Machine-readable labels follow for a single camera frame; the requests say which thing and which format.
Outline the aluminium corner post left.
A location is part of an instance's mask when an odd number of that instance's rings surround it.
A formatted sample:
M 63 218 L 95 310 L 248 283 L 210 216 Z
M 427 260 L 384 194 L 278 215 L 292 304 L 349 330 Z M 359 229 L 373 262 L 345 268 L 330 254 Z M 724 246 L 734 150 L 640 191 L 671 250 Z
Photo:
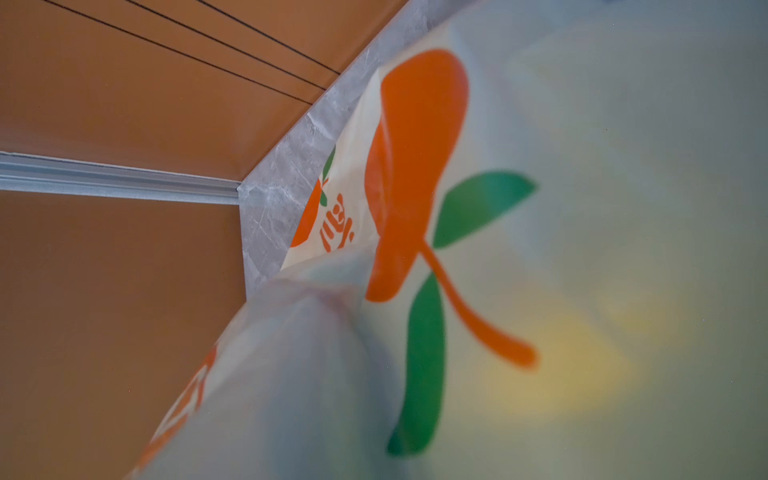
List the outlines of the aluminium corner post left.
M 1 154 L 3 191 L 237 205 L 239 186 L 238 181 L 220 178 L 21 153 Z

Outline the cream plastic bag orange print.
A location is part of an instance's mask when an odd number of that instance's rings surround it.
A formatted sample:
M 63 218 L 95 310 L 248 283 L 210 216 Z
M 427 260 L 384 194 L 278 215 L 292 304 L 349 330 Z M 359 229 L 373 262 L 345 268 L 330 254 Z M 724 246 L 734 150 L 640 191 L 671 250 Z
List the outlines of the cream plastic bag orange print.
M 483 1 L 380 68 L 131 472 L 766 475 L 763 1 Z

